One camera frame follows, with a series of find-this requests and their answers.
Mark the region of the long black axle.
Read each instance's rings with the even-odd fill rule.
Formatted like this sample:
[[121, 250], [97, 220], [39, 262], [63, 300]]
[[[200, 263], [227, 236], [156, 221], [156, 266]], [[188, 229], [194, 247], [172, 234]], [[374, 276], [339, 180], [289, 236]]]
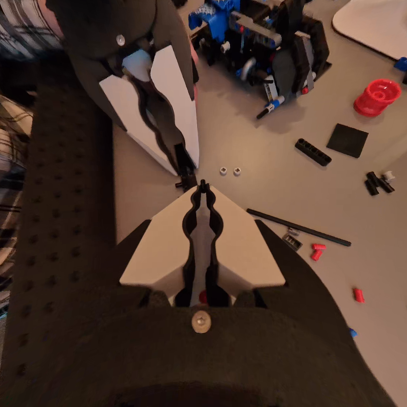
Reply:
[[250, 215], [257, 216], [259, 218], [262, 218], [262, 219], [277, 223], [279, 225], [287, 226], [287, 227], [296, 229], [298, 231], [302, 231], [302, 232], [304, 232], [306, 234], [312, 235], [314, 237], [322, 238], [324, 240], [327, 240], [327, 241], [342, 245], [344, 247], [351, 247], [352, 246], [351, 242], [349, 242], [347, 240], [344, 240], [344, 239], [341, 239], [339, 237], [335, 237], [333, 235], [329, 235], [329, 234], [326, 234], [326, 233], [323, 233], [323, 232], [320, 232], [320, 231], [317, 231], [317, 230], [314, 230], [314, 229], [311, 229], [311, 228], [308, 228], [308, 227], [305, 227], [305, 226], [301, 226], [299, 224], [296, 224], [296, 223], [293, 223], [293, 222], [290, 222], [290, 221], [286, 221], [286, 220], [280, 219], [280, 218], [275, 217], [275, 216], [268, 215], [268, 214], [260, 212], [260, 211], [253, 210], [251, 208], [248, 208], [246, 211]]

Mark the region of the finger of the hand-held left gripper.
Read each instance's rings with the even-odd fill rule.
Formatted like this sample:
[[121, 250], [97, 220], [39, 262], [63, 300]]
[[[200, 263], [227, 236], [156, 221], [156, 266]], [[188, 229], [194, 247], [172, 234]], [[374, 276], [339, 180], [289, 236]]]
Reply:
[[177, 176], [173, 160], [163, 144], [159, 129], [142, 112], [142, 97], [135, 85], [123, 77], [110, 75], [99, 82], [125, 132], [165, 170]]
[[172, 45], [157, 51], [150, 77], [155, 89], [168, 101], [176, 128], [181, 132], [186, 152], [195, 168], [199, 168], [199, 136], [196, 104], [190, 98]]

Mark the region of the black perforated panel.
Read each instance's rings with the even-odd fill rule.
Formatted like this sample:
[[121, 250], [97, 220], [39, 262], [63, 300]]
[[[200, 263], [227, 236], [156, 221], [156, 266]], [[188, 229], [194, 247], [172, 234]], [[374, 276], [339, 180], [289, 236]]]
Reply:
[[95, 313], [91, 273], [115, 244], [112, 120], [67, 58], [38, 75], [1, 361], [1, 406], [56, 386]]

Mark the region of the person's plaid shirt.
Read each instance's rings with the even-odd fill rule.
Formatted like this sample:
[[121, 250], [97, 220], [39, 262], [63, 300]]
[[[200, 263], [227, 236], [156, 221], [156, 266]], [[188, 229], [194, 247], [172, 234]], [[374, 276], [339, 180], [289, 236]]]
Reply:
[[8, 313], [9, 286], [20, 228], [22, 192], [26, 176], [33, 114], [0, 96], [0, 318]]

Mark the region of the long black brick beam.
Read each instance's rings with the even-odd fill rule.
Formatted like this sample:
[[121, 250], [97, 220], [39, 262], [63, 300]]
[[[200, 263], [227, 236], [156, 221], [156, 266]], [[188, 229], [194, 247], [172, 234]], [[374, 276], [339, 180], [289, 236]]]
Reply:
[[197, 179], [195, 175], [196, 166], [191, 160], [183, 144], [177, 144], [175, 147], [177, 172], [181, 180], [186, 180], [188, 186], [186, 189], [182, 189], [183, 192], [192, 189], [197, 186]]

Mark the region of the red toy wheel hub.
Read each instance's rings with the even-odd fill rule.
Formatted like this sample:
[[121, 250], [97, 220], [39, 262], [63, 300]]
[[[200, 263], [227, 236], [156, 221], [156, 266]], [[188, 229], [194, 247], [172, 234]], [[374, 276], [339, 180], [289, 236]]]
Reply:
[[354, 101], [354, 110], [365, 117], [374, 118], [393, 104], [401, 95], [401, 87], [389, 79], [376, 79]]

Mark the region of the black smooth square tile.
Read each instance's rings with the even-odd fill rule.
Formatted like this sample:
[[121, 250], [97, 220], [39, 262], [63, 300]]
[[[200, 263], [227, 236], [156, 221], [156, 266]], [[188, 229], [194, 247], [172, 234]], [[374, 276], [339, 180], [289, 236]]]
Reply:
[[355, 159], [361, 156], [369, 133], [337, 123], [328, 140], [327, 148]]

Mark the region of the short black brick beam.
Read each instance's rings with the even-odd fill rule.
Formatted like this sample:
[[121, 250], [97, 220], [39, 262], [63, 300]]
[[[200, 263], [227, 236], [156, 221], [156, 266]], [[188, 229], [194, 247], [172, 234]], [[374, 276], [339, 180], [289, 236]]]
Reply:
[[332, 162], [330, 156], [302, 138], [297, 140], [294, 147], [322, 167], [326, 167]]

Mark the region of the grey desk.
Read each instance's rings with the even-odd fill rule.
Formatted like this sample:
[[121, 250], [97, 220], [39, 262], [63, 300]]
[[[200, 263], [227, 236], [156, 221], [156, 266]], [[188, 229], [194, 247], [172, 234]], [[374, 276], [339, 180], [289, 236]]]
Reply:
[[[302, 96], [257, 121], [262, 91], [239, 84], [222, 64], [199, 54], [198, 179], [244, 210], [267, 213], [345, 239], [327, 242], [318, 262], [313, 239], [301, 234], [299, 255], [331, 292], [365, 361], [398, 406], [406, 406], [406, 88], [377, 118], [353, 102], [374, 79], [397, 82], [390, 59], [332, 28], [348, 1], [313, 1], [306, 13], [323, 22], [332, 67]], [[337, 123], [369, 133], [358, 159], [328, 149]], [[304, 139], [332, 158], [322, 167], [294, 146]], [[220, 168], [227, 175], [220, 175]], [[233, 170], [241, 168], [240, 176]], [[392, 171], [391, 194], [370, 196], [366, 173]]]

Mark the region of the person's left hand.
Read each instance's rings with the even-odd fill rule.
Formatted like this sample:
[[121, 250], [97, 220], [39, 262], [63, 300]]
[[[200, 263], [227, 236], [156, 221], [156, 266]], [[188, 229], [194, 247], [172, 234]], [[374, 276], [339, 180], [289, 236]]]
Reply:
[[191, 59], [192, 59], [192, 77], [193, 77], [193, 83], [194, 83], [194, 100], [195, 103], [197, 103], [197, 97], [198, 97], [198, 88], [197, 88], [197, 83], [199, 82], [199, 74], [197, 71], [197, 62], [198, 62], [198, 56], [196, 53], [196, 50], [194, 49], [192, 42], [190, 41], [190, 48], [191, 48]]

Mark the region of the person's left forearm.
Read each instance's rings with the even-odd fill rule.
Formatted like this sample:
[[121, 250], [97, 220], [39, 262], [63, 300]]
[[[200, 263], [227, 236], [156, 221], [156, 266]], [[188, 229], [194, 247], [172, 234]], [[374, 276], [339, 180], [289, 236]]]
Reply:
[[0, 57], [32, 61], [63, 49], [63, 33], [45, 0], [0, 2]]

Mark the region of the bunch of small black pins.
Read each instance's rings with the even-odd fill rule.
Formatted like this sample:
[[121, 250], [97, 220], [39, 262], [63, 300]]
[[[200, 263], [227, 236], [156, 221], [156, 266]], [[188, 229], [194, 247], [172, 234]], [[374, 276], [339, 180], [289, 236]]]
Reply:
[[375, 172], [370, 171], [366, 173], [365, 176], [366, 179], [364, 181], [364, 186], [370, 196], [377, 196], [379, 194], [379, 190], [382, 190], [387, 194], [391, 194], [395, 191], [395, 189], [384, 177], [377, 177]]

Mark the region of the white book stand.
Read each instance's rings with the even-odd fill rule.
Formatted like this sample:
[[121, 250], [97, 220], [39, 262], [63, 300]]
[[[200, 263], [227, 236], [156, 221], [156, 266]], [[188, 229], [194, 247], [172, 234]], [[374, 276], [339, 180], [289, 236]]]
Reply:
[[352, 0], [335, 13], [341, 35], [394, 60], [407, 56], [407, 2]]

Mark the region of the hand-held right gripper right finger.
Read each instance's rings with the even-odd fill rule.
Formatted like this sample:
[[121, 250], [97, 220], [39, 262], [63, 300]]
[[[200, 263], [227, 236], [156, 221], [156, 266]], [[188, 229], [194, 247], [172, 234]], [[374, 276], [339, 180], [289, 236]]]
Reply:
[[244, 291], [283, 287], [286, 280], [254, 218], [206, 185], [210, 265], [206, 271], [206, 298], [211, 307], [228, 307]]

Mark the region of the toy brick truck model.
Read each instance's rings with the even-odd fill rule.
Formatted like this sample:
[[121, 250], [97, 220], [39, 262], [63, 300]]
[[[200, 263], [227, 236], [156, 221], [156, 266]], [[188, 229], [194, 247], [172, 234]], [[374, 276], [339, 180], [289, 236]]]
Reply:
[[193, 47], [209, 66], [222, 61], [238, 80], [265, 89], [262, 119], [314, 89], [332, 64], [320, 20], [308, 0], [207, 0], [188, 15]]

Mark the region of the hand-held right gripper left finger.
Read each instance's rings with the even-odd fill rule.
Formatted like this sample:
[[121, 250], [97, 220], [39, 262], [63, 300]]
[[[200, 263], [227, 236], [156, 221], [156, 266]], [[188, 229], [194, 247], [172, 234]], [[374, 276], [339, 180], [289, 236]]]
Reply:
[[178, 307], [189, 307], [195, 277], [191, 232], [201, 191], [196, 186], [153, 216], [120, 277], [122, 286], [162, 291]]

